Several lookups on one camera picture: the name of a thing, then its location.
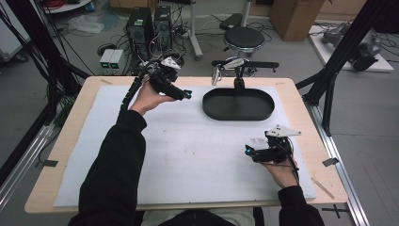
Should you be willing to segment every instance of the black jacket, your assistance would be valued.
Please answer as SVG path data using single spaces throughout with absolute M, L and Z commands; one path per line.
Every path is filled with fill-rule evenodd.
M 137 187 L 146 152 L 141 131 L 147 126 L 135 111 L 121 114 L 107 133 L 80 188 L 79 213 L 69 225 L 134 225 Z M 279 192 L 280 225 L 324 225 L 307 205 L 300 186 Z

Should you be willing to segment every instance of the metal stand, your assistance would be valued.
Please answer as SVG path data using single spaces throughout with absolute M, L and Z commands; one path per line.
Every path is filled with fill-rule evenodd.
M 196 53 L 196 60 L 202 58 L 202 51 L 200 50 L 200 45 L 196 37 L 196 0 L 191 0 L 191 29 L 188 30 L 188 37 L 193 45 L 194 52 Z
M 326 93 L 322 124 L 329 136 L 331 136 L 329 123 L 331 118 L 332 97 L 337 75 L 366 36 L 367 32 L 369 32 L 373 24 L 380 17 L 389 2 L 389 0 L 368 0 L 355 21 L 349 27 L 343 40 L 332 53 L 326 66 L 314 76 L 295 84 L 298 89 L 302 89 L 314 83 L 311 90 L 303 96 L 304 102 L 308 102 L 310 105 L 318 105 L 320 98 Z

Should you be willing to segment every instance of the person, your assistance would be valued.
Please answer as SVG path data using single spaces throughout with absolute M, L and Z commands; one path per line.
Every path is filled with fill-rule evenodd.
M 81 185 L 79 213 L 69 225 L 134 225 L 138 180 L 146 153 L 146 141 L 141 134 L 147 126 L 143 116 L 158 105 L 173 101 L 155 92 L 147 82 L 129 110 L 120 112 Z M 279 225 L 324 225 L 318 210 L 307 205 L 292 169 L 284 167 L 287 164 L 263 163 L 281 187 Z M 182 225 L 189 216 L 186 212 L 190 211 L 161 225 Z M 233 225 L 207 211 L 199 211 L 199 216 L 202 225 Z

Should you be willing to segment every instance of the computer tower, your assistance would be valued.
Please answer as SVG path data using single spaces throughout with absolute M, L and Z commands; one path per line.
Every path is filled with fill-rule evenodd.
M 172 27 L 170 7 L 157 6 L 153 16 L 155 37 L 158 50 L 166 51 L 172 48 Z
M 151 47 L 155 46 L 151 44 L 154 39 L 151 9 L 133 8 L 125 28 L 129 42 L 135 48 L 135 53 L 140 53 L 143 60 L 151 59 Z

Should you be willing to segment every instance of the cable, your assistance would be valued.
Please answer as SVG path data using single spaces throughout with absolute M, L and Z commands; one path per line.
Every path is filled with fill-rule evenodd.
M 46 149 L 51 143 L 53 143 L 54 140 L 58 137 L 58 135 L 61 133 L 61 129 L 56 133 L 56 135 L 50 140 L 50 142 L 46 143 L 39 151 L 38 153 L 38 160 L 42 164 L 44 161 L 41 160 L 41 154 L 43 153 L 44 149 Z

